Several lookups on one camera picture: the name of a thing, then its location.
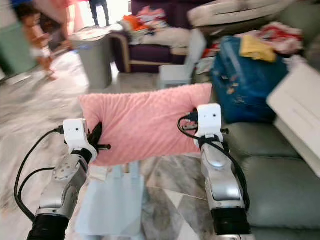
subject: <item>armrest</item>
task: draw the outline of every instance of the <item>armrest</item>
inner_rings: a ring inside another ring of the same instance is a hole
[[[130,36],[124,30],[112,30],[109,37],[117,68],[121,73],[130,73]]]

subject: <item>floor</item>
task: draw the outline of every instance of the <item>floor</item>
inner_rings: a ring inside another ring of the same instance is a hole
[[[19,166],[43,133],[57,127],[64,119],[82,117],[77,96],[153,91],[156,88],[157,74],[118,73],[112,66],[112,85],[103,90],[89,89],[81,61],[73,52],[57,58],[53,67],[58,77],[56,81],[43,79],[42,72],[35,69],[24,81],[13,84],[13,80],[9,80],[0,85],[0,239],[27,238],[32,223],[13,197]],[[21,178],[35,169],[54,167],[66,154],[62,136],[46,138],[30,156]],[[210,238],[213,224],[198,154],[152,157],[141,161],[141,173],[145,177],[148,196],[142,211],[147,240]],[[25,186],[22,196],[34,213],[50,177],[48,172],[39,173]],[[67,240],[81,239],[74,226],[85,193],[86,186],[81,189]]]

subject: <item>cable connector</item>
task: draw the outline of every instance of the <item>cable connector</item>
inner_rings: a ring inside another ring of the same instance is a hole
[[[190,120],[191,122],[198,122],[199,118],[198,118],[198,112],[197,111],[193,111],[193,112],[189,112],[188,115],[186,115],[184,117],[184,119]]]
[[[63,125],[60,125],[58,128],[54,129],[54,131],[59,134],[65,134]]]
[[[221,133],[222,134],[229,134],[229,129],[228,128],[221,128]]]

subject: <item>purple sofa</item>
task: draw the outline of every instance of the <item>purple sofa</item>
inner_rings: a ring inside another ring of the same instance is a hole
[[[171,27],[190,29],[187,12],[212,0],[132,0],[132,14],[143,7],[162,8]],[[158,73],[159,66],[183,64],[186,51],[161,45],[129,45],[129,36],[124,31],[110,34],[115,64],[121,73]]]

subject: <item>pink pillow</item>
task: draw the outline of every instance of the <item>pink pillow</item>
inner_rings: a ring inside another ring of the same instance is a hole
[[[94,162],[113,166],[152,156],[198,152],[193,139],[177,128],[177,120],[210,101],[210,83],[185,85],[154,92],[82,95],[87,126],[102,122],[101,150]]]

